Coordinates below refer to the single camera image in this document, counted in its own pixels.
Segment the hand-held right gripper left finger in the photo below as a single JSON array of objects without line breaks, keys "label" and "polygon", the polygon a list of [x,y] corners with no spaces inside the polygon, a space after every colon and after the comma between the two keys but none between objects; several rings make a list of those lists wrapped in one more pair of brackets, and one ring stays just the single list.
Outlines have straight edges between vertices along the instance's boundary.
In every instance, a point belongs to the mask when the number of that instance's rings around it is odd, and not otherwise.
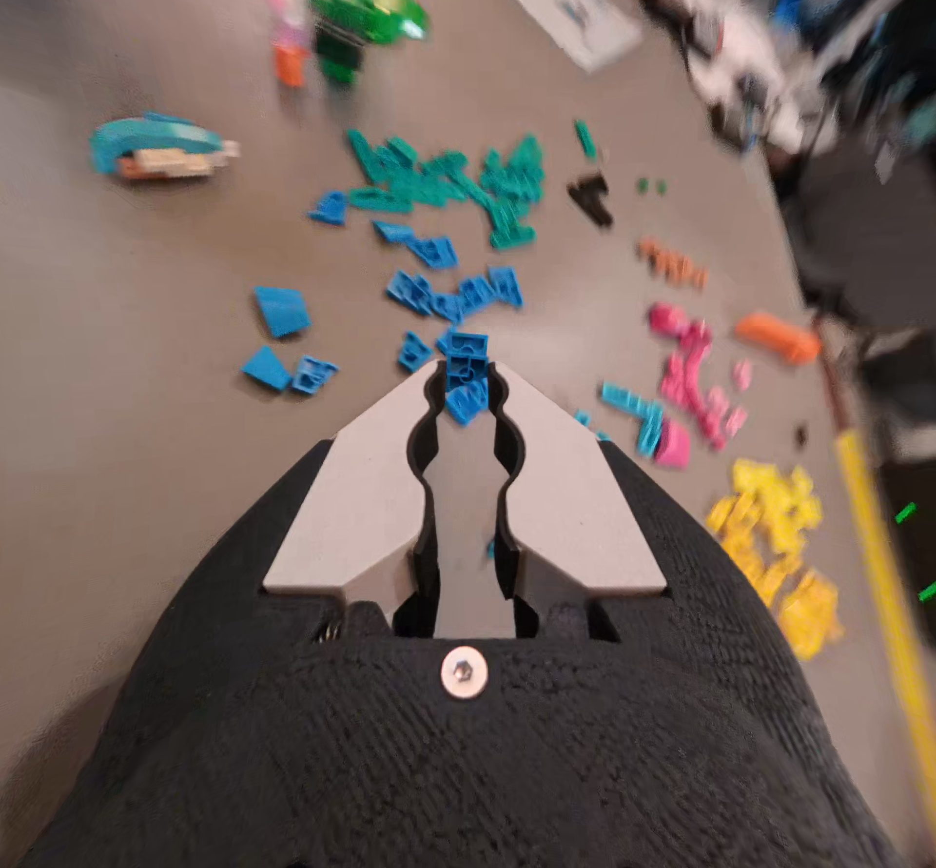
[{"label": "hand-held right gripper left finger", "polygon": [[426,364],[331,440],[263,579],[270,595],[378,605],[399,636],[430,638],[440,599],[433,493],[442,361]]}]

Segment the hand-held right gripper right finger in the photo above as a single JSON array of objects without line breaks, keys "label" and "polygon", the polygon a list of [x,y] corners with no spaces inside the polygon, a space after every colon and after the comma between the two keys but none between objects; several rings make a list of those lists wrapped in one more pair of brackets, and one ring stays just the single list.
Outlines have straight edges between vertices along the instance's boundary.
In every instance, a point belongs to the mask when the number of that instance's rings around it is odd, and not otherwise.
[{"label": "hand-held right gripper right finger", "polygon": [[501,362],[488,368],[493,452],[505,473],[494,567],[516,636],[532,639],[549,612],[667,588],[649,542],[598,439]]}]

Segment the blue angled lego brick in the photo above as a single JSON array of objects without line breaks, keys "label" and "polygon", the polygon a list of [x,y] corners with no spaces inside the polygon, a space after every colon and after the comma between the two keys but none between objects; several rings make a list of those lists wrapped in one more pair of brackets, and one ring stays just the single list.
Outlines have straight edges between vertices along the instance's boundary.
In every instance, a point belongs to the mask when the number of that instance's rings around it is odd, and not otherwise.
[{"label": "blue angled lego brick", "polygon": [[467,427],[488,410],[488,336],[450,328],[436,346],[446,358],[446,409]]}]

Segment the pile of blue lego pieces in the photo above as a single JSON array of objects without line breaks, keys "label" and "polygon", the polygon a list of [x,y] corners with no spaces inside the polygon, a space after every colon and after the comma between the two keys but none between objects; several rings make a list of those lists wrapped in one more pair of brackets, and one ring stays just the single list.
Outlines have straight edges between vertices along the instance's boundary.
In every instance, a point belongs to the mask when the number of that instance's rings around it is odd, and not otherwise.
[{"label": "pile of blue lego pieces", "polygon": [[[421,238],[403,224],[373,220],[372,227],[385,243],[402,245],[430,270],[456,269],[459,266],[454,244],[447,236]],[[436,315],[459,331],[468,317],[494,303],[514,309],[524,307],[519,278],[511,266],[492,266],[485,274],[466,277],[454,292],[437,290],[421,275],[398,270],[386,288],[390,299],[420,315]],[[270,336],[282,339],[299,335],[311,325],[311,318],[302,294],[296,289],[257,287],[254,292],[257,308]],[[241,373],[268,391],[282,393],[292,390],[314,396],[338,372],[337,365],[302,357],[295,371],[290,371],[269,346],[259,348],[242,366]]]}]

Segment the turquoise angled lego plate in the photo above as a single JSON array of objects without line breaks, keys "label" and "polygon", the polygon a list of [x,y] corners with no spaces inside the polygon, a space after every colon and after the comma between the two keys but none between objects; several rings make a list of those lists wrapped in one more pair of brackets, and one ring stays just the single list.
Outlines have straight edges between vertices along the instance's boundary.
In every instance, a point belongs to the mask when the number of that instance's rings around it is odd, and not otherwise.
[{"label": "turquoise angled lego plate", "polygon": [[638,421],[638,454],[653,458],[663,435],[663,407],[656,401],[650,402],[638,394],[614,383],[604,381],[600,388],[600,400],[607,406]]}]

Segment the pile of pink lego pieces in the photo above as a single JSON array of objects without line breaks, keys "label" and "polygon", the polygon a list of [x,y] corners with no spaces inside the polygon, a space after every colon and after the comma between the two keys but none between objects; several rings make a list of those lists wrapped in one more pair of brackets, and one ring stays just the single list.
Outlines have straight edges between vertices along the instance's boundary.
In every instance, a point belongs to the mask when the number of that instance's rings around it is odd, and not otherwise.
[{"label": "pile of pink lego pieces", "polygon": [[641,440],[652,442],[651,457],[656,464],[685,471],[692,457],[692,440],[687,428],[677,422],[667,408],[685,414],[696,425],[708,447],[721,451],[747,423],[743,406],[731,405],[720,387],[704,392],[699,376],[708,359],[712,336],[708,324],[692,319],[669,302],[654,302],[648,311],[650,331],[675,343],[664,364],[659,392],[663,402],[654,404],[644,420]]}]

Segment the pile of yellow lego pieces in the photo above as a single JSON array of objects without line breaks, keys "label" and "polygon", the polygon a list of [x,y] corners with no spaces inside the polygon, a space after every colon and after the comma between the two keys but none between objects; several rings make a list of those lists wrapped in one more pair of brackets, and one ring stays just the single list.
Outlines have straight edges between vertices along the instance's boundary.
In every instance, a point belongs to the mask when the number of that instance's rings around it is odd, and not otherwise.
[{"label": "pile of yellow lego pieces", "polygon": [[800,662],[839,640],[839,592],[806,564],[809,534],[823,523],[813,479],[800,465],[737,459],[732,492],[708,511],[704,524],[755,590]]}]

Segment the long orange lego piece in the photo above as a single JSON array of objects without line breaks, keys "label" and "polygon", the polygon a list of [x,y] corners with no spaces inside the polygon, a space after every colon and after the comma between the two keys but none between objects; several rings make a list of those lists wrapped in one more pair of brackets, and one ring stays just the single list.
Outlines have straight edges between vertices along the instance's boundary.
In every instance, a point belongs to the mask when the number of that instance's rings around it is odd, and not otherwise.
[{"label": "long orange lego piece", "polygon": [[743,316],[734,325],[733,335],[746,344],[771,352],[789,366],[812,364],[822,351],[822,342],[813,330],[766,312]]}]

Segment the row of small orange lego pieces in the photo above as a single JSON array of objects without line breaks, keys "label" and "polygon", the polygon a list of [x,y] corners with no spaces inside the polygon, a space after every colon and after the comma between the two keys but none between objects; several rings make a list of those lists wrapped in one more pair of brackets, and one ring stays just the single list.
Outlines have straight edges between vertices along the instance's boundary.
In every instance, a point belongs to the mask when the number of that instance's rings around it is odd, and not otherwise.
[{"label": "row of small orange lego pieces", "polygon": [[695,264],[683,253],[668,249],[654,238],[639,239],[637,254],[651,274],[663,279],[670,287],[702,291],[708,285],[707,268]]}]

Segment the black lego pieces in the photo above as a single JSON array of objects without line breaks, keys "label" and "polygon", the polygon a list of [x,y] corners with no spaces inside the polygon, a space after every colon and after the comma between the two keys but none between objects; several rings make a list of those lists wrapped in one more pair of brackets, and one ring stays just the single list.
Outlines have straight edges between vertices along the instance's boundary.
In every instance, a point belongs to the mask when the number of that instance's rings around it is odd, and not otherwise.
[{"label": "black lego pieces", "polygon": [[568,183],[566,191],[572,202],[597,228],[610,229],[613,226],[613,215],[604,203],[609,188],[602,172],[592,172],[576,182]]}]

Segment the pile of teal lego pieces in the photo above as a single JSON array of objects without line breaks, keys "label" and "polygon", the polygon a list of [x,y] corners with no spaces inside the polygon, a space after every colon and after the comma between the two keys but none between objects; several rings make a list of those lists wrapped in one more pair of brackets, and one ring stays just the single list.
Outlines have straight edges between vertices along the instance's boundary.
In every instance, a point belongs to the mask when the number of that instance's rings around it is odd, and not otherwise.
[{"label": "pile of teal lego pieces", "polygon": [[487,216],[493,249],[513,250],[537,241],[530,214],[542,200],[546,175],[543,147],[532,133],[522,135],[506,154],[488,149],[476,173],[460,150],[421,158],[398,136],[373,145],[351,128],[345,138],[366,181],[347,192],[350,207],[402,216],[415,206],[443,209],[453,202],[471,202]]}]

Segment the teal and tan lego assembly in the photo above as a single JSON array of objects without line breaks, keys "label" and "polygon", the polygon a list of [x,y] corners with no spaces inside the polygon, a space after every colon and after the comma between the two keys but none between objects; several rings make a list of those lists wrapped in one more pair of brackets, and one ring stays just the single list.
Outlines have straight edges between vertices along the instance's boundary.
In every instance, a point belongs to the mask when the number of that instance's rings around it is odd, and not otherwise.
[{"label": "teal and tan lego assembly", "polygon": [[237,141],[155,112],[100,125],[88,146],[94,170],[123,182],[207,179],[241,155]]}]

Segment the yellow tape strip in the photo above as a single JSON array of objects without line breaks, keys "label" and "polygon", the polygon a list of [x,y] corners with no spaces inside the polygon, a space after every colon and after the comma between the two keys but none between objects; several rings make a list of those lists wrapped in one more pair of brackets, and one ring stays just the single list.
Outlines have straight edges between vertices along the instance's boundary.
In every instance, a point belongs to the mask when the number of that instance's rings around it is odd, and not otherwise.
[{"label": "yellow tape strip", "polygon": [[835,448],[883,637],[894,695],[911,742],[921,810],[933,837],[935,719],[922,647],[883,519],[866,442],[859,429],[847,427],[838,433]]}]

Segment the black case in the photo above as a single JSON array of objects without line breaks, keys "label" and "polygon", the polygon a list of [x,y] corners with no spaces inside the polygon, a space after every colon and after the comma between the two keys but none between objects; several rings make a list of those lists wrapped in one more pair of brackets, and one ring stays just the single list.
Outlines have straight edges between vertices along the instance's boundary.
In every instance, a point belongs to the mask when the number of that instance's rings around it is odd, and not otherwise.
[{"label": "black case", "polygon": [[857,328],[934,328],[934,144],[846,136],[805,164],[781,213],[809,305]]}]

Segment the white sheet with black gadgets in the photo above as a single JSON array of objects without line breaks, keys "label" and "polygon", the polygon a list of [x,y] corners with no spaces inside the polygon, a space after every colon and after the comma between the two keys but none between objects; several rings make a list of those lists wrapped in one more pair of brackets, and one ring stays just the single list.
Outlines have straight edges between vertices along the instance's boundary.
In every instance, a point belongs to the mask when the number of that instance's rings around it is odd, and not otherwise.
[{"label": "white sheet with black gadgets", "polygon": [[839,140],[838,102],[784,0],[638,0],[672,32],[713,132],[746,153],[824,155]]}]

